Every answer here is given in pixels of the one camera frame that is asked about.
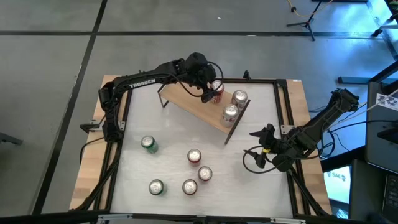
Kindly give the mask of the black tripod stand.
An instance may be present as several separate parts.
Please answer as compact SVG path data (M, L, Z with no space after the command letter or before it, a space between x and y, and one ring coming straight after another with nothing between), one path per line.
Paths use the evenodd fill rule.
M314 33L312 31L312 28L311 28L311 22L313 21L314 15L318 12L318 10L320 8L320 5L321 5L321 2L320 1L318 2L317 6L313 10L313 12L311 14L309 14L308 16L300 15L297 12L297 8L295 6L293 6L291 0L287 0L287 2L289 4L291 13L294 13L294 14L296 14L299 17L307 17L307 20L305 22L297 22L297 23L286 24L286 26L287 27L300 26L300 27L308 30L308 33L310 34L311 41L314 42L315 41L315 36L314 36Z

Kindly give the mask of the black desk leg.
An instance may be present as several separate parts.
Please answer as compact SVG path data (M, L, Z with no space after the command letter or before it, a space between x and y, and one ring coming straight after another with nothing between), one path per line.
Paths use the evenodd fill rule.
M339 84L347 84L347 85L367 85L369 82L384 82L384 83L392 83L397 81L398 78L390 78L391 75L398 72L398 60L394 63L390 64L384 70L379 72L377 75L366 78L366 77L338 77L337 82Z

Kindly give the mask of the black desk unit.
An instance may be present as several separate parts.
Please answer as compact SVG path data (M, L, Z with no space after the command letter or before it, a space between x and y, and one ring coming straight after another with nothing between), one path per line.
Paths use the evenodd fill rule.
M395 224L382 214L386 177L398 175L354 160L351 168L349 219L372 224Z

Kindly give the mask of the office chair base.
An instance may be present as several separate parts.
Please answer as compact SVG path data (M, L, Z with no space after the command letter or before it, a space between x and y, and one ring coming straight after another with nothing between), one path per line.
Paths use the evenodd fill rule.
M398 12L391 15L378 29L376 29L371 36L377 37L383 32L384 29L397 29L398 30Z

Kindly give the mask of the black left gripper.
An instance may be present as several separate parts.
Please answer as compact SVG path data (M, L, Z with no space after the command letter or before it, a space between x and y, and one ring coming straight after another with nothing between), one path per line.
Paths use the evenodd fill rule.
M201 102L207 103L214 96L218 96L216 90L208 89L208 84L212 83L216 78L216 72L213 66L205 66L193 74L192 85L197 89L205 90L201 95Z

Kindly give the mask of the green Sprite can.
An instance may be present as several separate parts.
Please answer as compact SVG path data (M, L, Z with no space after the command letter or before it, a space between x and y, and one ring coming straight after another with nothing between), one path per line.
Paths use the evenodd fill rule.
M167 192L167 185L160 179L154 179L149 183L148 189L152 195L164 195Z
M154 154L158 151L158 144L155 138L151 135L143 136L141 139L141 146L149 153Z

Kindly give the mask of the red Coke Zero can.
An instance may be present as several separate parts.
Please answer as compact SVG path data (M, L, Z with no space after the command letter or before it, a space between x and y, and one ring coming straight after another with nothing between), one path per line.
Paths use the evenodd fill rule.
M198 166L202 159L202 154L199 149L191 149L187 152L187 159L191 166Z
M187 195L194 195L197 192L198 185L193 179L187 179L182 185L182 190Z

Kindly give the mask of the red Coca-Cola can dark figure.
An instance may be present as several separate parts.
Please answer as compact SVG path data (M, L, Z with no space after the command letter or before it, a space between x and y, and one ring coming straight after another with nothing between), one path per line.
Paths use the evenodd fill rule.
M208 166L202 166L198 170L198 178L204 182L209 181L213 176L213 171Z

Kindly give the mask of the black stand foot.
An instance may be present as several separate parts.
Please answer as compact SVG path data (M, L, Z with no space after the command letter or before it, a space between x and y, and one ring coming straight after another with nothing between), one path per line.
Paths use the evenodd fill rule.
M8 143L20 146L23 143L23 140L0 132L0 142L8 142Z

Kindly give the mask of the white printed paper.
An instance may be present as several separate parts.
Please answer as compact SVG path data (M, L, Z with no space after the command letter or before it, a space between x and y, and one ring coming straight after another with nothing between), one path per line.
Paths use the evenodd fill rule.
M378 93L376 95L376 103L378 106L389 108L391 110L398 111L398 98L393 96L382 95Z

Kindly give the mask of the dark desk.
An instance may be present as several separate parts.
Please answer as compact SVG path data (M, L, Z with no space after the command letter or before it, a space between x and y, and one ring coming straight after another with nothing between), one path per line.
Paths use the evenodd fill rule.
M398 174L398 111L391 110L376 103L378 93L385 84L371 82L368 84L368 108L366 112L366 150L368 163Z

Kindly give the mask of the silver Diet Coke can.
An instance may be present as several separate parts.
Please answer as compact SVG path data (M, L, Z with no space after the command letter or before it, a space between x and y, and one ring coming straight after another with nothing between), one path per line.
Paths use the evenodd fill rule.
M233 93L231 104L235 105L238 110L242 110L248 100L248 94L243 90L236 90Z
M221 124L224 127L232 127L239 116L239 110L237 106L228 104L224 107L222 116L221 116Z

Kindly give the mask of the computer screen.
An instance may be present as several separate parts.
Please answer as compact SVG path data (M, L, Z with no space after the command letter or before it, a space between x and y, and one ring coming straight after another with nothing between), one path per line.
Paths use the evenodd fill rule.
M340 167L324 172L324 181L328 198L349 204L351 188L351 166Z

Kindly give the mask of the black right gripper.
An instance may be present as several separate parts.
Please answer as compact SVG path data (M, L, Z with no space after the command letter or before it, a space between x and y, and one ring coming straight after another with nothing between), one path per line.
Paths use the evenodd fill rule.
M250 136L258 137L264 140L263 148L266 152L263 156L257 152L246 151L246 154L252 156L256 162L258 168L265 168L266 159L268 154L285 154L290 146L287 144L287 137L277 139L274 137L275 127L273 124L267 124L260 131L249 133Z

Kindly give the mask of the red Coca-Cola original taste can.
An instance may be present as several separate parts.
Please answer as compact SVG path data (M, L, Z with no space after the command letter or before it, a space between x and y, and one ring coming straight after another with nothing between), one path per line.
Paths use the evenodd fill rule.
M211 102L218 104L223 97L224 84L221 80L215 80L211 83Z

